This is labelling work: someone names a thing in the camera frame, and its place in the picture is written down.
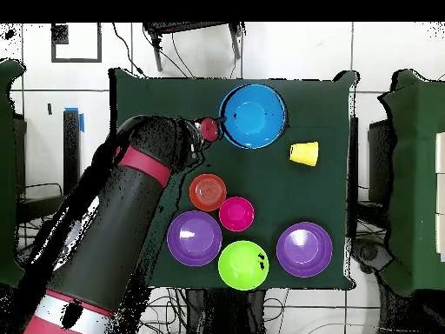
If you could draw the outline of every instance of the green tablecloth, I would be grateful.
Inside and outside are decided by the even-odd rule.
[[[150,286],[190,288],[225,287],[217,271],[217,258],[191,268],[169,253],[165,234],[174,216],[195,210],[189,185],[202,173],[213,173],[226,183],[228,197],[246,197],[255,208],[254,223],[243,232],[222,228],[222,247],[247,239],[260,244],[270,261],[262,288],[349,289],[343,273],[345,244],[346,173],[349,145],[349,88],[353,71],[333,81],[226,80],[136,78],[116,69],[117,124],[139,114],[167,117],[217,117],[221,101],[242,84],[266,84],[283,98],[289,117],[284,136],[266,148],[243,150],[225,138],[203,153],[203,163],[188,173],[174,175],[165,189],[149,228],[141,255],[156,257]],[[294,143],[318,141],[316,167],[289,161]],[[217,212],[210,213],[218,220]],[[302,221],[320,224],[331,236],[333,255],[329,266],[311,278],[293,277],[276,259],[276,242],[290,225]]]
[[[421,80],[411,70],[393,78],[394,88],[381,99],[397,135],[389,202],[389,249],[396,260],[382,278],[408,296],[445,290],[445,263],[435,251],[435,135],[445,131],[445,83]]]

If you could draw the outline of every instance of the purple bowl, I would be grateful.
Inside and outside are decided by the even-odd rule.
[[[171,222],[167,245],[173,257],[187,266],[203,266],[219,253],[223,234],[216,220],[202,211],[187,211]]]
[[[283,269],[293,276],[313,277],[329,265],[332,241],[320,225],[294,224],[278,239],[276,257]]]

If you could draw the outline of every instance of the yellow cup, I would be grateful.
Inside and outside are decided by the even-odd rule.
[[[307,144],[293,144],[290,146],[290,160],[315,166],[318,158],[318,142],[309,142]]]

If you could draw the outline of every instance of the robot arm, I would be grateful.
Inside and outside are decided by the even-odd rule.
[[[197,163],[197,153],[218,138],[220,122],[138,116],[116,138],[108,137],[53,223],[37,235],[42,255],[32,257],[17,286],[11,322],[23,326],[32,315],[24,334],[105,334],[170,174]],[[81,219],[99,193],[96,215],[76,252],[53,272],[73,220]],[[73,298],[77,307],[60,311]],[[78,317],[61,326],[68,313]]]

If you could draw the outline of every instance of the lime green cup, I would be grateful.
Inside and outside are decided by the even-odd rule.
[[[222,250],[218,271],[229,287],[239,291],[253,290],[268,276],[268,256],[258,244],[236,241]]]

